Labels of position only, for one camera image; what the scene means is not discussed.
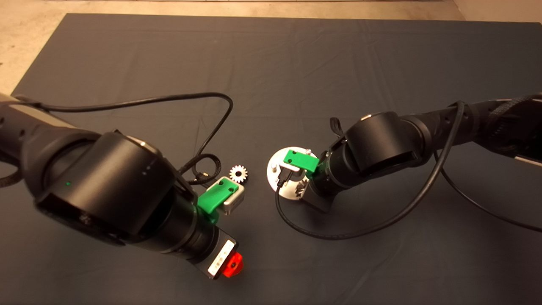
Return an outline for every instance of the black cable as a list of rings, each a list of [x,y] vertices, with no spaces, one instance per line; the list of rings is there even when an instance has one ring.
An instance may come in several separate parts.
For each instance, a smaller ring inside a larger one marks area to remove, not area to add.
[[[537,226],[532,226],[532,225],[529,225],[529,224],[525,224],[525,223],[521,223],[519,221],[516,221],[516,220],[513,220],[513,219],[510,219],[506,216],[502,216],[502,215],[499,215],[495,212],[492,212],[490,210],[488,210],[487,208],[483,207],[481,204],[479,204],[478,202],[476,202],[474,199],[472,199],[471,197],[469,197],[467,194],[465,194],[462,190],[459,189],[459,187],[454,183],[454,181],[452,181],[452,179],[450,178],[450,176],[448,176],[448,174],[446,173],[446,171],[444,170],[444,168],[441,169],[441,174],[442,176],[444,177],[444,179],[446,179],[446,181],[448,182],[448,184],[450,184],[450,186],[456,191],[458,192],[463,198],[465,198],[468,202],[470,202],[471,204],[473,204],[475,207],[481,209],[482,211],[488,213],[489,215],[493,216],[493,217],[496,217],[502,221],[505,221],[509,224],[512,224],[512,225],[515,225],[515,226],[519,226],[519,227],[522,227],[522,228],[526,228],[528,230],[532,230],[532,231],[536,231],[536,232],[542,232],[542,228],[541,227],[537,227]]]
[[[112,110],[112,109],[133,107],[133,106],[139,106],[139,105],[145,105],[145,104],[160,103],[160,102],[163,102],[163,101],[190,100],[190,99],[211,98],[211,97],[221,98],[221,99],[227,101],[228,102],[228,109],[226,110],[226,112],[224,113],[224,115],[222,116],[220,121],[218,121],[218,123],[216,124],[215,128],[211,131],[209,136],[205,139],[205,141],[203,141],[203,144],[197,150],[197,152],[195,154],[195,158],[196,158],[196,157],[198,157],[198,156],[200,156],[202,154],[202,152],[205,149],[205,147],[207,146],[207,144],[209,144],[211,139],[215,136],[216,132],[220,129],[220,127],[222,127],[222,124],[224,124],[224,122],[226,121],[226,119],[228,118],[228,116],[230,115],[230,113],[231,113],[231,111],[232,111],[232,109],[234,107],[233,100],[229,96],[227,96],[226,94],[219,93],[219,92],[174,94],[174,95],[169,95],[169,96],[145,98],[145,99],[138,99],[138,100],[130,100],[130,101],[124,101],[124,102],[112,103],[112,104],[102,104],[102,105],[95,105],[95,106],[78,106],[78,107],[47,105],[47,104],[40,103],[39,101],[33,100],[31,98],[28,98],[26,96],[16,96],[15,98],[17,98],[17,99],[19,99],[19,100],[21,100],[21,101],[23,101],[23,102],[25,102],[25,103],[27,103],[29,105],[32,105],[32,106],[34,106],[36,108],[47,111],[47,112],[56,111],[56,112],[72,112],[73,113],[73,112],[93,112],[93,111]],[[197,164],[198,161],[193,163],[192,166],[191,166],[192,172],[194,173],[194,175],[196,176],[196,179],[197,179],[196,181],[190,181],[191,184],[194,185],[194,184],[203,184],[203,183],[209,182],[213,178],[218,176],[218,174],[220,173],[220,171],[219,171],[219,173],[216,174],[215,176],[211,175],[211,176],[209,176],[210,178],[205,178],[205,179],[199,180],[198,177],[205,176],[205,174],[199,173],[197,171],[196,164]]]
[[[393,217],[389,218],[388,220],[384,221],[383,223],[374,225],[372,227],[369,227],[369,228],[366,228],[366,229],[363,229],[363,230],[351,232],[351,233],[321,234],[321,233],[316,233],[316,232],[306,230],[306,229],[294,224],[292,221],[290,221],[286,217],[286,215],[284,214],[284,212],[282,211],[282,208],[280,206],[279,192],[280,192],[281,187],[284,185],[284,182],[286,182],[289,178],[282,179],[281,181],[279,181],[279,184],[277,185],[277,190],[276,190],[276,193],[275,193],[276,209],[279,212],[280,217],[282,218],[282,220],[284,220],[284,222],[286,222],[287,225],[289,225],[294,230],[296,230],[296,231],[298,231],[298,232],[300,232],[302,234],[305,234],[307,236],[310,236],[310,237],[314,237],[314,238],[318,238],[318,239],[326,239],[326,240],[344,240],[344,239],[360,237],[360,236],[363,236],[363,235],[367,235],[369,233],[380,231],[380,230],[385,229],[385,228],[395,224],[396,222],[400,221],[406,215],[408,215],[418,205],[418,203],[420,203],[420,201],[422,201],[422,199],[425,197],[425,195],[427,195],[427,192],[429,191],[431,186],[433,186],[433,184],[435,183],[435,181],[436,181],[436,179],[438,177],[438,174],[440,173],[440,171],[442,170],[442,167],[444,166],[444,162],[446,161],[446,158],[448,157],[448,154],[450,153],[451,147],[454,144],[454,140],[455,140],[455,137],[457,135],[457,131],[459,129],[459,126],[461,124],[461,118],[463,116],[463,111],[464,111],[464,108],[465,108],[465,104],[462,101],[458,101],[456,103],[456,105],[457,105],[457,111],[456,111],[456,115],[455,115],[455,119],[454,119],[454,124],[451,127],[450,134],[448,135],[448,139],[446,140],[446,143],[444,144],[442,152],[441,152],[440,156],[438,157],[438,160],[437,160],[435,166],[433,167],[433,170],[429,174],[429,177],[428,177],[427,181],[425,182],[423,187],[420,189],[420,191],[418,192],[416,197],[414,197],[412,199],[412,201],[404,209],[402,209],[399,213],[397,213]]]
[[[188,181],[188,184],[190,185],[202,185],[204,183],[212,181],[214,178],[216,178],[220,171],[222,170],[222,164],[220,163],[220,159],[213,155],[213,154],[199,154],[195,156],[194,158],[190,159],[185,165],[183,165],[181,168],[179,168],[179,173],[184,174],[189,168],[193,168],[199,161],[203,159],[211,159],[215,163],[215,172],[212,175],[205,176],[203,179],[199,179],[199,177],[196,177],[193,181]]]

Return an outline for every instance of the black fabric mat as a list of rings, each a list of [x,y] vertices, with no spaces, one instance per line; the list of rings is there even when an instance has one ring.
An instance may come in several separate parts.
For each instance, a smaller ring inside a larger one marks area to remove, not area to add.
[[[540,304],[542,235],[483,214],[443,179],[393,227],[327,242],[282,222],[265,175],[278,149],[326,149],[330,116],[346,128],[371,112],[540,92],[540,50],[537,23],[67,15],[15,94],[58,105],[232,96],[207,151],[250,171],[244,203],[219,221],[245,268],[210,281],[181,259],[102,244],[40,215],[20,183],[0,192],[0,303]],[[146,139],[181,165],[224,110],[201,100],[59,116]],[[399,211],[432,166],[343,192],[329,215],[285,210],[321,232],[369,226]],[[475,144],[454,148],[446,167],[487,207],[542,225],[540,168]]]

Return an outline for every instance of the green 3d-printed part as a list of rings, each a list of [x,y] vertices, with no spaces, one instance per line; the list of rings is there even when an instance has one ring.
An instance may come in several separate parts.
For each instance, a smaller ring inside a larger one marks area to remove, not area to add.
[[[301,152],[289,150],[284,158],[284,163],[291,164],[307,171],[307,177],[311,177],[318,166],[318,158]]]
[[[198,207],[200,207],[215,224],[218,221],[218,212],[216,208],[226,201],[232,194],[239,189],[239,186],[229,180],[222,178],[220,181],[208,189],[198,198]]]

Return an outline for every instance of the concrete floor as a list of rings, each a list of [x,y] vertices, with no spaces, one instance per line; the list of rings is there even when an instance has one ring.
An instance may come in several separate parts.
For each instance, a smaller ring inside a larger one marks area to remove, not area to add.
[[[465,16],[468,16],[468,20],[539,21],[542,19],[537,13],[542,11],[541,0],[456,0],[456,2],[453,0],[293,3],[0,0],[0,12],[2,12],[0,92],[11,93],[68,12],[403,20],[465,20]],[[496,3],[501,2],[505,5],[501,5],[502,9],[499,10],[499,5]],[[522,7],[518,5],[520,2],[526,4]],[[507,19],[507,14],[511,11],[515,14],[514,18]]]

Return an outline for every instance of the white label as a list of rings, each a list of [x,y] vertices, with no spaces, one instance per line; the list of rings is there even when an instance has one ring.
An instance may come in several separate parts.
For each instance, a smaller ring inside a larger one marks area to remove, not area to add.
[[[207,269],[207,272],[215,276],[230,252],[234,248],[235,244],[231,240],[227,240],[220,253],[215,257],[215,260],[212,261],[211,266]]]

